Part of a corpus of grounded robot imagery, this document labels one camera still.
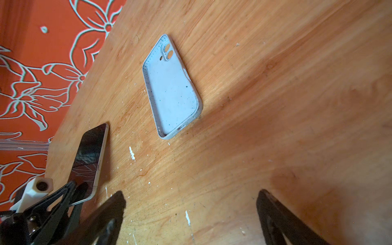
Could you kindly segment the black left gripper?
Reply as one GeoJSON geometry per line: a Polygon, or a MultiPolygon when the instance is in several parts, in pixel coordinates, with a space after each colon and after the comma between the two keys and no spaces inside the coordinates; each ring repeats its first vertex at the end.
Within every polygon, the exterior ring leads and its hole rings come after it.
{"type": "Polygon", "coordinates": [[[63,216],[63,236],[71,234],[80,223],[82,201],[88,184],[76,187],[70,181],[47,198],[26,209],[23,213],[1,211],[1,245],[48,245],[56,233],[63,216]],[[68,208],[72,207],[70,216],[68,208]]]}

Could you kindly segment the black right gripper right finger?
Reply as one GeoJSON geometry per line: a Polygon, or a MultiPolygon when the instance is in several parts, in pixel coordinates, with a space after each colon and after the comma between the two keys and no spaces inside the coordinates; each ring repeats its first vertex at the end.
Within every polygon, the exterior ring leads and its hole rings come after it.
{"type": "Polygon", "coordinates": [[[266,189],[259,192],[256,207],[267,245],[285,245],[286,240],[292,245],[328,244],[266,189]]]}

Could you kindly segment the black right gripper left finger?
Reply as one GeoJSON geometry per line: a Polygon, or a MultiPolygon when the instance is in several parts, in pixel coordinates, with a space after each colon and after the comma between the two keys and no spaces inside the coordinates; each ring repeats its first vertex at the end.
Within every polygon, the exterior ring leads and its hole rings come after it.
{"type": "Polygon", "coordinates": [[[123,222],[126,200],[121,191],[113,194],[59,245],[115,245],[123,222]]]}

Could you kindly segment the phone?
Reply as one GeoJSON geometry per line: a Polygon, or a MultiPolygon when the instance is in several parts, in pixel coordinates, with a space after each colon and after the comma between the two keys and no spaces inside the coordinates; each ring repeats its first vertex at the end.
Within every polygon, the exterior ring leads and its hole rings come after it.
{"type": "Polygon", "coordinates": [[[86,131],[81,138],[68,178],[79,189],[72,205],[91,200],[97,192],[108,132],[109,125],[103,123],[86,131]]]}

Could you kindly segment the white phone case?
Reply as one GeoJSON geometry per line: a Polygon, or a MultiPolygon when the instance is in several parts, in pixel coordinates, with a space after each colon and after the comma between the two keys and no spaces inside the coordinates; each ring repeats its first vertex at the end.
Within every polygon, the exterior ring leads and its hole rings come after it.
{"type": "Polygon", "coordinates": [[[201,97],[167,34],[158,39],[142,71],[157,133],[169,140],[200,116],[201,97]]]}

